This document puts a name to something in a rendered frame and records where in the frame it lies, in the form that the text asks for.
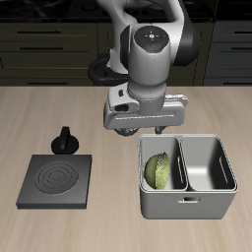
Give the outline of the dark grey stove plate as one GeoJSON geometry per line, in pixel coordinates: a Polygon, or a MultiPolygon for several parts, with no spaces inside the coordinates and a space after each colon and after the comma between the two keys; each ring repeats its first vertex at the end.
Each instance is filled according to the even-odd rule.
{"type": "Polygon", "coordinates": [[[91,155],[32,155],[18,209],[85,209],[91,155]]]}

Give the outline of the round black knob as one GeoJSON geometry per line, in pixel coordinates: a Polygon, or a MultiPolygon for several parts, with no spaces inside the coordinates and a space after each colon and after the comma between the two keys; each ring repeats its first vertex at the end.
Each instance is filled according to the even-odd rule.
{"type": "Polygon", "coordinates": [[[72,155],[79,148],[79,141],[70,133],[70,128],[63,126],[60,135],[51,143],[51,150],[56,155],[72,155]]]}

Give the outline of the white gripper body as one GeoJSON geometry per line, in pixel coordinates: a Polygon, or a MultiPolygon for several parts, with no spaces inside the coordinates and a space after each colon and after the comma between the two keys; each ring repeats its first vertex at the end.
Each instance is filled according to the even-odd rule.
{"type": "Polygon", "coordinates": [[[140,103],[129,96],[109,95],[104,108],[106,129],[177,126],[184,122],[188,98],[183,94],[168,94],[162,109],[152,115],[141,115],[140,103]]]}

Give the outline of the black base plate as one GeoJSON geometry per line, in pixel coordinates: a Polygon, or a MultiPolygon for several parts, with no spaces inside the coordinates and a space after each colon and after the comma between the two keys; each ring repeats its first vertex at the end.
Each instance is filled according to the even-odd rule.
{"type": "Polygon", "coordinates": [[[107,67],[109,59],[109,53],[101,53],[89,66],[88,76],[97,87],[114,87],[129,81],[128,74],[116,73],[107,67]]]}

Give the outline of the green bowl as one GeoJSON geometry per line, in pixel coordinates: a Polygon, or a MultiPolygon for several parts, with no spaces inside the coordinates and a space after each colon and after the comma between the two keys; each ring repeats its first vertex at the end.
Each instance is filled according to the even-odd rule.
{"type": "Polygon", "coordinates": [[[161,153],[150,157],[143,167],[143,177],[149,186],[163,190],[169,175],[169,157],[161,153]]]}

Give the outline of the dark kitchen cupboards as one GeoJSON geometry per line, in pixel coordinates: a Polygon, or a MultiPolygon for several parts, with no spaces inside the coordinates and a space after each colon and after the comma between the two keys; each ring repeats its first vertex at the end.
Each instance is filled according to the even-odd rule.
{"type": "MultiPolygon", "coordinates": [[[[182,1],[201,49],[167,84],[252,86],[252,0],[182,1]]],[[[0,0],[0,86],[94,86],[89,66],[113,46],[96,0],[0,0]]]]}

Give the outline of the white two-bin basket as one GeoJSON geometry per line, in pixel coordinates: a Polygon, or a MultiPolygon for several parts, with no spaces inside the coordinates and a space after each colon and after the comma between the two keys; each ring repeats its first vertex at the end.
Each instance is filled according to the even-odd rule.
{"type": "Polygon", "coordinates": [[[140,204],[149,220],[210,220],[225,215],[238,184],[217,135],[146,134],[138,139],[139,166],[167,153],[165,188],[155,190],[139,177],[140,204]]]}

